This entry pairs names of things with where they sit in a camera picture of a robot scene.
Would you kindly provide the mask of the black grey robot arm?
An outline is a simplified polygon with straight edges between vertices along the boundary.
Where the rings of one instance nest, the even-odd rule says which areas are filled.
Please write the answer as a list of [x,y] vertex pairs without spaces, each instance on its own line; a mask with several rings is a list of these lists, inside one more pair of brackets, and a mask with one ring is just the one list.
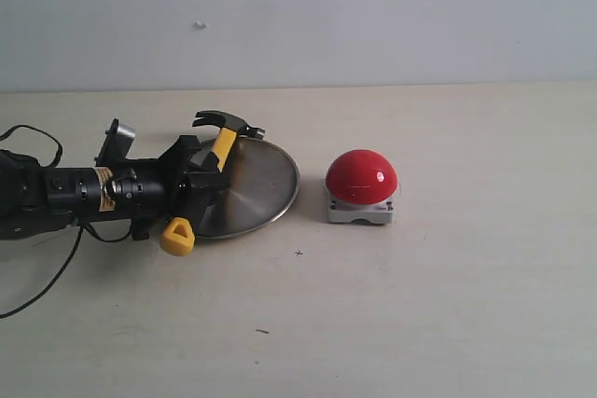
[[194,135],[182,135],[157,158],[129,159],[132,138],[105,137],[93,167],[43,167],[30,156],[1,153],[1,238],[22,240],[68,226],[130,221],[129,237],[145,240],[162,219],[198,225],[229,187],[215,156],[201,164]]

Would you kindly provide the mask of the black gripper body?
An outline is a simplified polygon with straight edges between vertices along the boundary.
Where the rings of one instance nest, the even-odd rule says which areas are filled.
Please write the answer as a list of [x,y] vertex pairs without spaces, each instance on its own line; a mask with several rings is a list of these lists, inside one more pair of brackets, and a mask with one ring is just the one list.
[[114,165],[114,200],[131,219],[133,239],[146,240],[151,227],[172,218],[187,173],[186,145],[198,141],[182,135],[158,158],[125,158]]

